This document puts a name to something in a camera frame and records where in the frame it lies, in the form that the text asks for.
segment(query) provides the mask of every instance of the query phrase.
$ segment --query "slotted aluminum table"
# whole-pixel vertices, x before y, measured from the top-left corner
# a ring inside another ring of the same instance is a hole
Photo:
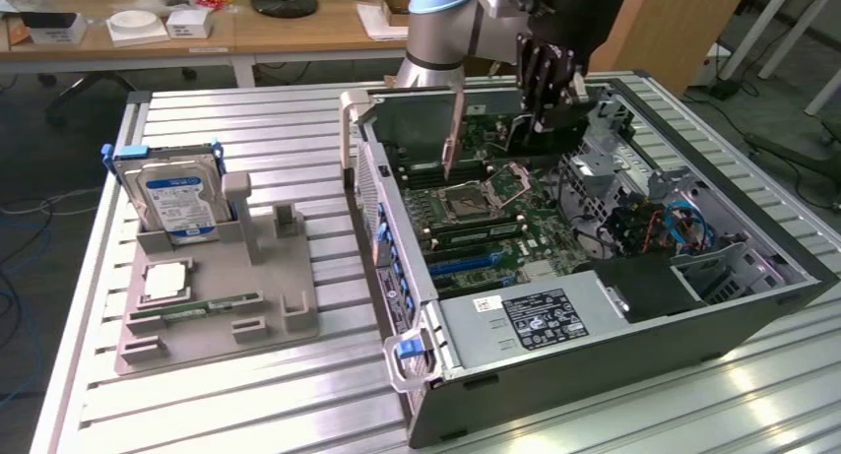
[[[620,77],[826,265],[838,234],[658,85]],[[34,452],[403,453],[398,396],[339,181],[341,92],[379,83],[154,94],[131,103],[119,144],[218,139],[247,170],[250,204],[306,215],[322,334],[290,349],[115,374],[136,214],[114,178],[96,216],[44,400]],[[681,159],[637,123],[662,167]],[[838,289],[721,359],[423,452],[828,452],[841,447]]]

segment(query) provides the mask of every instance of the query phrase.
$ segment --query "gray carpet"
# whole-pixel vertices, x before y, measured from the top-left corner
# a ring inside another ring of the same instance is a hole
[[[722,36],[728,44],[737,45],[753,19],[756,16],[734,18]],[[754,54],[782,28],[782,25],[772,26],[754,48]],[[397,60],[313,63],[296,82],[375,80],[385,74],[394,74],[397,66]],[[820,122],[805,116],[801,110],[838,67],[841,54],[805,37],[772,80],[760,81],[752,74],[746,76],[760,89],[758,97],[742,93],[728,102],[716,103],[745,131],[765,134],[817,155],[826,155],[830,151],[818,140],[825,136],[825,131]],[[266,69],[259,86],[279,85],[294,80],[303,68],[303,64],[290,64],[278,70]],[[196,70],[199,78],[194,82],[182,78],[179,69],[127,72],[126,77],[140,89],[152,91],[235,86],[230,68],[206,67]],[[43,108],[60,88],[78,78],[79,75],[59,75],[59,85],[46,89],[35,76],[21,76],[15,88],[0,94],[0,140],[5,152],[0,157],[0,202],[47,197],[103,183],[106,172],[98,153],[100,145],[115,140],[126,93],[116,86],[103,83],[64,108],[68,120],[66,129],[56,131],[43,123]],[[0,85],[8,84],[9,80],[8,77],[0,78]],[[708,98],[702,92],[690,92],[690,95]],[[706,105],[694,104],[692,107],[724,137],[741,145],[740,135],[728,126],[720,113]],[[833,99],[821,115],[829,120],[841,121],[841,97]],[[757,163],[792,187],[794,174],[784,163],[766,156],[757,158]],[[813,200],[828,202],[834,192],[833,185],[809,173],[804,177],[802,192]],[[96,195],[86,195],[62,202],[58,209],[68,211],[84,208],[95,204],[96,199]],[[836,228],[841,228],[838,217],[822,210],[817,211]],[[36,226],[42,219],[43,215],[35,214],[27,216],[24,222]],[[3,223],[8,218],[0,216],[0,220]],[[50,226],[50,250],[34,265],[13,276],[17,291],[35,315],[44,369],[28,388],[29,393],[0,407],[3,453],[27,452],[29,447],[42,408],[39,392],[46,389],[92,220],[92,213],[56,217]],[[29,229],[0,226],[0,255],[5,255],[20,244],[31,232]],[[0,319],[0,334],[5,334],[11,319],[8,316]],[[32,353],[32,342],[21,330],[11,345],[0,352],[0,393],[11,392],[27,380],[35,366]]]

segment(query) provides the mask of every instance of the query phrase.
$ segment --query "white box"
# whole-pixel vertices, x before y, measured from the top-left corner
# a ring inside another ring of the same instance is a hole
[[[106,21],[115,47],[170,40],[160,19],[143,11],[123,11]]]
[[[32,42],[38,44],[80,43],[88,30],[79,13],[21,13]]]
[[[708,52],[705,63],[696,74],[693,83],[689,84],[690,87],[708,87],[713,84],[716,80],[716,68],[718,68],[718,71],[724,69],[724,64],[726,64],[726,61],[730,59],[730,55],[732,52],[725,47],[717,43],[713,44]]]
[[[167,31],[172,38],[208,38],[211,16],[204,9],[175,11],[167,20]]]

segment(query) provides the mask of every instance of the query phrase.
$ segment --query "black lamp base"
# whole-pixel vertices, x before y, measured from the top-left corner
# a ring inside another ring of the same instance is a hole
[[[318,0],[251,0],[251,7],[272,18],[302,18],[318,11]]]

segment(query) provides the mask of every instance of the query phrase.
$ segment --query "motherboard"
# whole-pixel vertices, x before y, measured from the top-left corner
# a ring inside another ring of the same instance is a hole
[[[529,169],[498,161],[482,172],[485,179],[402,188],[441,299],[555,278],[589,261]]]

